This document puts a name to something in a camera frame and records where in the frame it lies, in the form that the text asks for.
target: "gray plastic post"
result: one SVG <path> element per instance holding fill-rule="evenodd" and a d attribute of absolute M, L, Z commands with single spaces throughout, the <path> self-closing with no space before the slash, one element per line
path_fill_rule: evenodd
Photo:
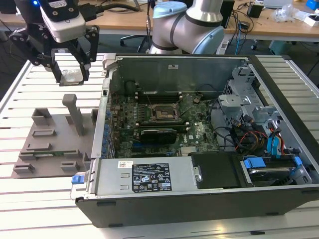
<path fill-rule="evenodd" d="M 75 129 L 78 135 L 82 136 L 84 134 L 84 127 L 81 112 L 76 108 L 75 105 L 76 100 L 77 98 L 75 94 L 65 94 L 62 99 L 62 104 L 68 108 L 75 125 Z"/>
<path fill-rule="evenodd" d="M 47 108 L 36 108 L 31 118 L 37 126 L 49 125 L 47 118 L 51 118 L 51 115 Z"/>

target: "blue latch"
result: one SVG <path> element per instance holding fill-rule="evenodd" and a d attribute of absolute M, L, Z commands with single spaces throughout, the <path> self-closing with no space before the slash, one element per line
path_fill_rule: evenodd
<path fill-rule="evenodd" d="M 273 143 L 273 138 L 269 137 L 268 142 L 267 142 L 267 152 L 268 153 L 271 153 L 272 143 Z"/>
<path fill-rule="evenodd" d="M 279 145 L 279 138 L 275 137 L 273 148 L 271 149 L 272 151 L 271 154 L 273 156 L 276 156 L 276 158 L 280 158 L 280 155 L 278 154 L 278 145 Z"/>
<path fill-rule="evenodd" d="M 295 157 L 295 163 L 296 163 L 297 166 L 299 166 L 299 165 L 302 165 L 303 162 L 301 161 L 301 159 L 298 156 L 296 156 Z"/>
<path fill-rule="evenodd" d="M 72 184 L 84 184 L 84 175 L 74 175 L 72 177 Z"/>
<path fill-rule="evenodd" d="M 263 158 L 260 157 L 253 157 L 253 158 L 247 158 L 244 160 L 244 164 L 247 169 L 249 168 L 265 168 L 266 164 L 263 160 Z"/>

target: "barcode sticker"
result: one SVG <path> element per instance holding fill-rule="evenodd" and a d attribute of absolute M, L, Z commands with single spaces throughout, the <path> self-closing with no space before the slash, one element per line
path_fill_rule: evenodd
<path fill-rule="evenodd" d="M 119 161 L 119 168 L 131 168 L 133 161 Z"/>
<path fill-rule="evenodd" d="M 59 8 L 59 7 L 64 7 L 66 6 L 66 1 L 65 0 L 59 0 L 59 1 L 53 1 L 49 2 L 50 7 L 52 8 Z"/>

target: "electronic device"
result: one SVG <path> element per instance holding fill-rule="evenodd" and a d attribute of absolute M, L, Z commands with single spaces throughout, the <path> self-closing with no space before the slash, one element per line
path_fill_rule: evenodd
<path fill-rule="evenodd" d="M 75 204 L 103 228 L 282 215 L 317 200 L 318 143 L 267 59 L 106 54 Z"/>
<path fill-rule="evenodd" d="M 2 14 L 15 14 L 16 6 L 14 0 L 2 0 L 0 1 L 0 12 Z"/>
<path fill-rule="evenodd" d="M 282 8 L 284 5 L 292 4 L 293 0 L 255 0 L 266 8 Z"/>
<path fill-rule="evenodd" d="M 220 13 L 223 16 L 223 20 L 221 22 L 221 25 L 224 28 L 227 28 L 227 26 L 228 26 L 228 22 L 229 22 L 230 15 L 231 15 L 231 12 L 233 10 L 234 4 L 235 4 L 235 0 L 224 0 L 222 5 L 221 5 Z"/>
<path fill-rule="evenodd" d="M 247 15 L 254 18 L 259 18 L 264 5 L 258 3 L 251 3 L 248 6 Z"/>

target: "connector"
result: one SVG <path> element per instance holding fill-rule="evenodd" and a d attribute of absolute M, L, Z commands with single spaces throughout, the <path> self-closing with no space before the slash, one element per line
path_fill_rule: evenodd
<path fill-rule="evenodd" d="M 246 22 L 246 21 L 240 21 L 238 23 L 238 26 L 240 27 L 240 29 L 242 30 L 248 30 L 249 27 L 250 27 L 250 23 L 249 22 Z"/>
<path fill-rule="evenodd" d="M 99 13 L 99 6 L 94 6 L 92 4 L 86 3 L 79 6 L 79 11 L 82 14 L 84 20 L 86 22 L 92 21 L 97 18 L 97 14 Z"/>
<path fill-rule="evenodd" d="M 232 124 L 233 126 L 239 127 L 239 126 L 241 125 L 241 123 L 240 123 L 238 120 L 233 119 L 233 118 L 230 120 L 230 122 L 231 122 L 231 124 Z"/>
<path fill-rule="evenodd" d="M 252 122 L 254 122 L 253 118 L 250 117 L 249 115 L 244 115 L 244 120 L 245 120 L 245 122 L 247 122 L 247 123 L 252 123 Z"/>

